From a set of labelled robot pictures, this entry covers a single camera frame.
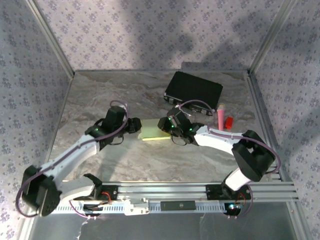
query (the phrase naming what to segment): red wire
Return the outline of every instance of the red wire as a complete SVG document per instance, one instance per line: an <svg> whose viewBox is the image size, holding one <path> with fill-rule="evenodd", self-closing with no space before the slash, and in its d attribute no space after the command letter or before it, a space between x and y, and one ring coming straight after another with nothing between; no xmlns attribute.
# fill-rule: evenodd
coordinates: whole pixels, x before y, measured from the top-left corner
<svg viewBox="0 0 320 240"><path fill-rule="evenodd" d="M238 194L238 199L235 201L235 203L238 202L239 196L241 196L241 197L244 199L244 203L243 203L243 206L244 206L244 205L246 204L246 197L245 197L245 195L244 195L243 193L241 193L241 192L239 192L239 194Z"/></svg>
<svg viewBox="0 0 320 240"><path fill-rule="evenodd" d="M111 197L110 197L110 194L109 194L108 192L103 191L103 192L101 192L101 194L107 195L107 196L109 197L109 201L108 201L108 202L110 202L110 201L111 201Z"/></svg>

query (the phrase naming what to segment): floral wallpaper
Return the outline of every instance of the floral wallpaper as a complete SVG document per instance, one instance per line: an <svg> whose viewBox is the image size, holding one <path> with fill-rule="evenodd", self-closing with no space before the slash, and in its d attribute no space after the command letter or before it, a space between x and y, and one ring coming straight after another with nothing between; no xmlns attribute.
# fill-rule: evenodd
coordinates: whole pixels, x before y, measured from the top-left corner
<svg viewBox="0 0 320 240"><path fill-rule="evenodd" d="M320 2L298 1L256 72L285 169L320 240Z"/></svg>
<svg viewBox="0 0 320 240"><path fill-rule="evenodd" d="M17 236L23 172L45 160L68 84L25 1L0 1L0 239Z"/></svg>
<svg viewBox="0 0 320 240"><path fill-rule="evenodd" d="M282 1L37 0L73 70L243 70Z"/></svg>

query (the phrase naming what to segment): black bracket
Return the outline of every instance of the black bracket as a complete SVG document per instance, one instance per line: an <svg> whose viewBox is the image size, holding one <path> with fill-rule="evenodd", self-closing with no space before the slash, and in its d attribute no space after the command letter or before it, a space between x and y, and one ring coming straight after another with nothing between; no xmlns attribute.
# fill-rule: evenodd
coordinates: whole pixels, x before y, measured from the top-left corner
<svg viewBox="0 0 320 240"><path fill-rule="evenodd" d="M97 199L97 197L101 194L102 191L102 181L96 176L92 175L91 173L86 173L83 176L90 179L94 184L94 189L89 197L91 197L92 199Z"/></svg>
<svg viewBox="0 0 320 240"><path fill-rule="evenodd" d="M195 140L195 135L202 123L191 123L184 112L177 107L173 107L166 114L167 117L160 118L158 128L163 132L174 137L181 138L186 144L198 145Z"/></svg>
<svg viewBox="0 0 320 240"><path fill-rule="evenodd" d="M31 165L23 173L22 183L37 174L39 168ZM22 192L22 200L41 217L52 213L60 202L61 191L57 190L52 176L40 175L32 180Z"/></svg>
<svg viewBox="0 0 320 240"><path fill-rule="evenodd" d="M118 197L118 185L102 185L102 192L107 192L110 195L111 200L115 201Z"/></svg>
<svg viewBox="0 0 320 240"><path fill-rule="evenodd" d="M234 207L233 203L225 203L224 209L226 210L224 214L227 216L238 216L241 212L241 208Z"/></svg>
<svg viewBox="0 0 320 240"><path fill-rule="evenodd" d="M209 184L205 186L205 193L207 200L236 201L239 197L239 194L243 194L245 200L251 200L250 191L247 185L242 186L238 191L228 196L223 193L221 184Z"/></svg>
<svg viewBox="0 0 320 240"><path fill-rule="evenodd" d="M248 130L242 135L264 143L255 131ZM233 144L232 153L243 175L253 182L261 180L276 158L268 149L245 139Z"/></svg>
<svg viewBox="0 0 320 240"><path fill-rule="evenodd" d="M126 111L120 106L112 106L106 113L105 118L101 118L90 126L84 134L91 135L94 138L102 137L117 130L122 124ZM133 134L141 129L139 118L128 118L125 127L117 134L99 141L100 151L106 146L112 144L114 138L123 137L124 134Z"/></svg>

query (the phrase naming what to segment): metal corner post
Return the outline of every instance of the metal corner post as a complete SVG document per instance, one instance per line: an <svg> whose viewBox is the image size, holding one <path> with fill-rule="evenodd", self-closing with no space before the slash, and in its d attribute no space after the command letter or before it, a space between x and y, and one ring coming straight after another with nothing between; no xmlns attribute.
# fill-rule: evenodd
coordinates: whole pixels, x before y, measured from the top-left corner
<svg viewBox="0 0 320 240"><path fill-rule="evenodd" d="M259 66L265 59L270 47L275 41L279 31L282 26L285 24L286 19L288 18L292 8L296 5L297 0L283 0L279 11L277 12L272 25L270 26L257 54L255 55L248 71L249 74L256 73Z"/></svg>
<svg viewBox="0 0 320 240"><path fill-rule="evenodd" d="M73 79L75 72L73 71L71 65L69 64L63 50L61 49L57 39L55 38L53 32L51 31L44 15L42 14L40 7L38 6L36 0L25 0L26 4L29 6L36 22L39 24L42 33L47 39L49 45L51 46L54 54L61 63L63 69L67 73L69 79Z"/></svg>

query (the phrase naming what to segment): black case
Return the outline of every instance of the black case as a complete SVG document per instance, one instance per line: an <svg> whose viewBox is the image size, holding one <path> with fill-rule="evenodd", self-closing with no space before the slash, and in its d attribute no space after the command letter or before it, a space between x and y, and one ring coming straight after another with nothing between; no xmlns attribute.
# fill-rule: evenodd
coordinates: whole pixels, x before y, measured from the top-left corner
<svg viewBox="0 0 320 240"><path fill-rule="evenodd" d="M216 111L222 89L223 86L219 83L177 71L166 88L163 98L173 105L188 100L202 100ZM186 104L184 107L212 115L208 107L199 102Z"/></svg>

